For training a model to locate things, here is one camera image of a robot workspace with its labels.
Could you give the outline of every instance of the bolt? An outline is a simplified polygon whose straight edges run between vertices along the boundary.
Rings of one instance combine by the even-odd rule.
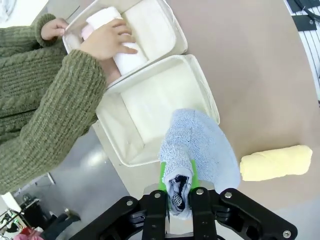
[[[226,199],[230,199],[232,197],[232,193],[227,191],[224,196]]]
[[[197,191],[196,191],[196,194],[198,194],[198,195],[202,195],[204,193],[204,191],[201,189],[201,188],[199,188]]]
[[[283,232],[283,237],[284,237],[285,239],[290,238],[290,237],[291,237],[291,232],[290,232],[289,230],[285,230],[285,231]]]

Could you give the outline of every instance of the rolled yellow towel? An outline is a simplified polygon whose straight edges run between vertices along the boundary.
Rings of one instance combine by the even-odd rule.
[[[305,145],[255,152],[241,159],[240,172],[244,181],[302,175],[309,169],[311,156],[312,150]]]

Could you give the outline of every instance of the empty white bin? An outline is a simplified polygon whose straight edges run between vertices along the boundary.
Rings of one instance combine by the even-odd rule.
[[[193,55],[167,57],[109,88],[96,114],[120,161],[134,167],[159,161],[172,113],[182,108],[200,110],[220,123]]]
[[[148,59],[145,64],[121,76],[109,88],[160,59],[182,54],[188,49],[176,17],[163,0],[95,0],[66,28],[62,39],[68,53],[78,49],[83,42],[81,30],[87,25],[87,18],[108,7],[115,7],[120,12]]]

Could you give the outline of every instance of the gray floor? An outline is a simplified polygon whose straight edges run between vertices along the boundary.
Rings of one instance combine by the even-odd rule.
[[[50,173],[56,185],[50,185],[50,180],[43,177],[37,186],[29,187],[19,197],[30,193],[42,200],[44,210],[56,215],[65,208],[76,211],[82,221],[64,232],[65,239],[128,195],[93,129],[77,140],[63,163]]]

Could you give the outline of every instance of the blue towel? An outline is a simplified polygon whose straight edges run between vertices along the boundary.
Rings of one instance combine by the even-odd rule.
[[[214,184],[218,194],[240,184],[239,165],[234,151],[218,124],[193,109],[179,109],[162,142],[159,158],[166,162],[163,183],[170,198],[171,213],[191,217],[188,205],[195,160],[198,180]]]

